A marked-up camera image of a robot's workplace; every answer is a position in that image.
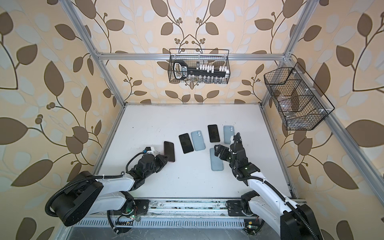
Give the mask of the grey phone case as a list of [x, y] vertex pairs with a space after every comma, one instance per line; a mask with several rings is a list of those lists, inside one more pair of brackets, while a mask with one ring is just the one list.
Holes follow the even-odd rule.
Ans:
[[202, 151], [206, 149], [203, 134], [201, 131], [191, 132], [191, 137], [195, 151]]
[[210, 149], [210, 161], [211, 161], [211, 170], [214, 172], [219, 172], [224, 170], [224, 164], [223, 161], [215, 156], [215, 149]]

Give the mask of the black phone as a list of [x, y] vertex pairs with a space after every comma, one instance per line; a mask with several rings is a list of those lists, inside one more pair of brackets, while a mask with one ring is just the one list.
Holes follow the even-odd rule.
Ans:
[[167, 157], [168, 162], [175, 162], [175, 148], [173, 143], [164, 141], [164, 155]]
[[217, 125], [208, 125], [208, 132], [211, 143], [219, 143], [221, 141]]
[[179, 135], [179, 140], [184, 154], [191, 153], [194, 151], [194, 147], [190, 135], [188, 133]]

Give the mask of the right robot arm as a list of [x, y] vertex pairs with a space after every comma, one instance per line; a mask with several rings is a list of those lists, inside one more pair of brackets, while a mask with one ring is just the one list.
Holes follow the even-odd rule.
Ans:
[[323, 239], [312, 209], [290, 199], [267, 180], [248, 160], [240, 134], [231, 138], [229, 147], [216, 145], [214, 151], [216, 157], [229, 163], [234, 177], [251, 188], [241, 197], [244, 215], [260, 217], [282, 240]]

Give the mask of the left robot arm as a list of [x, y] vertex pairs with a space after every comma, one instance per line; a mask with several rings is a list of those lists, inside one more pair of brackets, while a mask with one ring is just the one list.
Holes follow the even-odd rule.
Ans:
[[168, 161], [166, 155], [144, 154], [131, 170], [119, 175], [96, 176], [83, 171], [49, 198], [45, 213], [69, 227], [92, 214], [122, 210], [133, 200], [130, 192], [160, 172]]

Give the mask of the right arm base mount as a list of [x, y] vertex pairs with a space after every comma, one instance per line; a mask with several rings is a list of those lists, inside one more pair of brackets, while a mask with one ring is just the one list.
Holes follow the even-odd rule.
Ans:
[[245, 227], [243, 231], [248, 236], [256, 236], [261, 228], [264, 226], [265, 221], [251, 211], [249, 202], [252, 198], [259, 197], [260, 195], [255, 191], [250, 191], [243, 194], [240, 200], [228, 200], [226, 208], [230, 217], [251, 217], [250, 220], [245, 220]]

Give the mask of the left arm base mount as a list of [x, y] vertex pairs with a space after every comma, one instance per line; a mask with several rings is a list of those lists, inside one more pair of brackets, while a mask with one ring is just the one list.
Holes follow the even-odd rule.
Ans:
[[110, 227], [115, 234], [129, 232], [132, 228], [123, 228], [123, 226], [132, 226], [131, 222], [141, 220], [141, 215], [148, 212], [150, 200], [138, 200], [128, 192], [121, 192], [126, 201], [119, 210], [108, 210], [107, 218]]

